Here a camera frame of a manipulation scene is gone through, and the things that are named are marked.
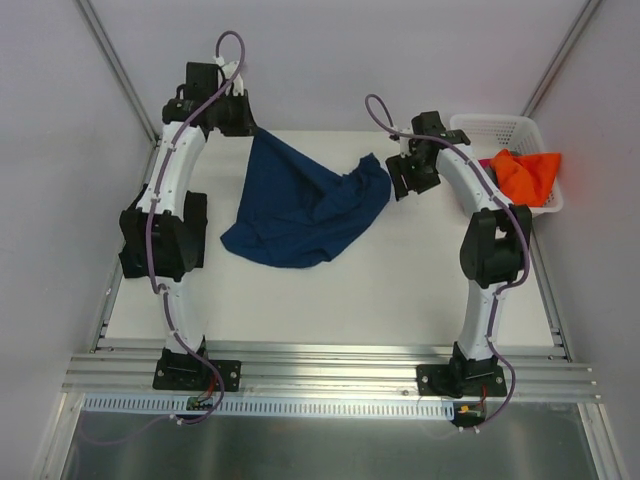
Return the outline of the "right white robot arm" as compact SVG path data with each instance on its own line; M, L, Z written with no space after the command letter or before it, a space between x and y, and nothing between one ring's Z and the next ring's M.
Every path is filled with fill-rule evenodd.
M445 364L420 365L421 393L450 398L504 397L504 373L494 345L506 292L530 269L532 213L516 206L474 157L469 137L449 130L436 111L422 112L393 134L399 154L386 161L396 199L448 182L469 218L459 261L469 282L463 327Z

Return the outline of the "blue t shirt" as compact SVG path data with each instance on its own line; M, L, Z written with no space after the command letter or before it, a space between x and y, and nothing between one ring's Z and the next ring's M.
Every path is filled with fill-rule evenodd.
M339 175L260 129L236 220L220 240L230 253L261 265L311 268L349 247L390 196L390 177L374 155Z

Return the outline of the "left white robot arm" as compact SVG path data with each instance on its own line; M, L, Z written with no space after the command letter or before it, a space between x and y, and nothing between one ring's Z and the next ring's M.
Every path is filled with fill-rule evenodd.
M241 62L222 57L187 64L184 83L162 109L150 179L119 217L123 272L128 278L147 278L162 309L166 343L160 368L175 372L188 388L203 386L210 375L205 326L186 299L187 275L204 265L208 199L189 185L212 132L248 137L256 131L241 69Z

